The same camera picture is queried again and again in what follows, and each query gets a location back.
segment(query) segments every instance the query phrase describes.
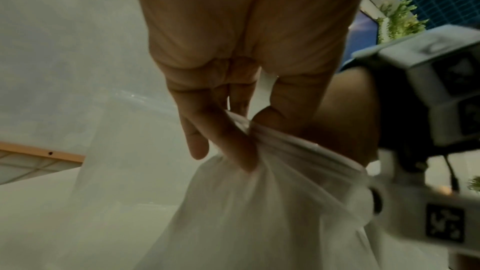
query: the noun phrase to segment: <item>forearm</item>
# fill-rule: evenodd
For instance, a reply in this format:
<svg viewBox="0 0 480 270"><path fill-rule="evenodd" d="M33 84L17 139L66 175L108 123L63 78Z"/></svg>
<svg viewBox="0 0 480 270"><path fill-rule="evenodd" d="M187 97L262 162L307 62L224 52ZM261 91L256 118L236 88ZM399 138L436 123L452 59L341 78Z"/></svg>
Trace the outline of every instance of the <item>forearm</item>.
<svg viewBox="0 0 480 270"><path fill-rule="evenodd" d="M313 123L302 137L363 166L376 158L380 105L366 69L352 68L333 77Z"/></svg>

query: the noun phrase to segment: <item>qr code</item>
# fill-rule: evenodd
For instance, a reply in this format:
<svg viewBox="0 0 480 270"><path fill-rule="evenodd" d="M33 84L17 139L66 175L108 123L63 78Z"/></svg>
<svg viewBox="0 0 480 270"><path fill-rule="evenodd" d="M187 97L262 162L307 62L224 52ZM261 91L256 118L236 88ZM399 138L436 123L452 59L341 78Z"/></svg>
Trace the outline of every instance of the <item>qr code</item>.
<svg viewBox="0 0 480 270"><path fill-rule="evenodd" d="M426 235L430 238L463 243L465 241L465 211L460 208L428 204Z"/></svg>

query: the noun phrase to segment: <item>tiled floor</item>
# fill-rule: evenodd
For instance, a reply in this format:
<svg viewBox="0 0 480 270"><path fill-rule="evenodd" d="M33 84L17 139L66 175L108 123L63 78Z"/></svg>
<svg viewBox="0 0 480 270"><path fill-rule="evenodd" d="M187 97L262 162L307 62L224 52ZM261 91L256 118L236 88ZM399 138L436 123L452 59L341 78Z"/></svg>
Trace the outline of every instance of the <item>tiled floor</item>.
<svg viewBox="0 0 480 270"><path fill-rule="evenodd" d="M77 168L81 163L0 150L0 185Z"/></svg>

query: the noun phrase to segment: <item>black dot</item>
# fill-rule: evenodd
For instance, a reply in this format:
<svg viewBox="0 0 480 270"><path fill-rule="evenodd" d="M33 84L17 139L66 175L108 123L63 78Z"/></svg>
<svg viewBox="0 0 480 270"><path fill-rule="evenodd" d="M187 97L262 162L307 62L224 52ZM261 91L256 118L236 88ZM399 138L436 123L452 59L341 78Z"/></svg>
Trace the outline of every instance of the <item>black dot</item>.
<svg viewBox="0 0 480 270"><path fill-rule="evenodd" d="M380 212L382 212L384 203L382 202L382 197L377 190L370 188L370 191L371 195L373 196L373 212L378 215Z"/></svg>

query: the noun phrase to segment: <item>wooden strip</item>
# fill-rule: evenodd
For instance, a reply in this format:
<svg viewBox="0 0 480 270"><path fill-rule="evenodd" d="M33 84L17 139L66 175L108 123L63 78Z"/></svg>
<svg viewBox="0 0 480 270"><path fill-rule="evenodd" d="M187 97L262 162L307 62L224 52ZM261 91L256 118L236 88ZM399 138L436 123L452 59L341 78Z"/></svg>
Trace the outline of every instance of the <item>wooden strip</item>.
<svg viewBox="0 0 480 270"><path fill-rule="evenodd" d="M82 164L85 160L84 155L72 154L67 152L47 150L34 146L2 142L0 141L0 150L13 153L28 154L34 156L41 156L55 160L69 161Z"/></svg>

